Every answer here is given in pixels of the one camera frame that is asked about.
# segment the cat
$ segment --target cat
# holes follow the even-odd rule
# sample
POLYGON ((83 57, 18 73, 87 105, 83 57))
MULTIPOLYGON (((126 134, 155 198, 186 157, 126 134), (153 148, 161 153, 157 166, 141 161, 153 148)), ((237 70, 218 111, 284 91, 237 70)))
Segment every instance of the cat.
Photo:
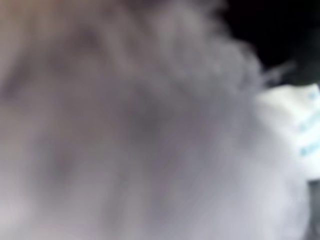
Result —
POLYGON ((0 239, 304 237, 306 180, 222 6, 0 0, 0 239))

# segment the animal fur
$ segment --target animal fur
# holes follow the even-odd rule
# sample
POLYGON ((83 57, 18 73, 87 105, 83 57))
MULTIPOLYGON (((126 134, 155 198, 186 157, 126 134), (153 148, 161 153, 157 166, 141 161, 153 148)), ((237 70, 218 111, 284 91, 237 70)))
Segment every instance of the animal fur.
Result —
POLYGON ((304 179, 218 17, 187 0, 0 13, 1 240, 302 239, 304 179))

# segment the gray fur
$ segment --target gray fur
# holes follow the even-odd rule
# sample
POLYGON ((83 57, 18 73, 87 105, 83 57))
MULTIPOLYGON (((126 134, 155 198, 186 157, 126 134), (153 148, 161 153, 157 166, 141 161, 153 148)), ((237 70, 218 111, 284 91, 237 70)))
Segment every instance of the gray fur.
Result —
POLYGON ((219 20, 183 0, 25 2, 0 26, 1 240, 302 238, 304 179, 219 20))

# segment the white bag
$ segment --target white bag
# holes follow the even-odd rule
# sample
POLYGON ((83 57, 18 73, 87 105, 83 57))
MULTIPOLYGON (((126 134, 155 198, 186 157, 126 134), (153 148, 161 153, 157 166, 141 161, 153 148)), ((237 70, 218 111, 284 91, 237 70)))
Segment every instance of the white bag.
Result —
POLYGON ((283 138, 308 180, 320 179, 320 91, 316 84, 279 86, 256 98, 260 120, 283 138))

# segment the fluffy animal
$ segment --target fluffy animal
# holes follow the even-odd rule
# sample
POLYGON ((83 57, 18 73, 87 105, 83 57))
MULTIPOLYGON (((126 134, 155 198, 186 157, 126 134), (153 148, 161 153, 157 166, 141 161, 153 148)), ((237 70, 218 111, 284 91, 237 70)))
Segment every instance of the fluffy animal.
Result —
POLYGON ((303 238, 259 61, 207 9, 0 0, 1 240, 303 238))

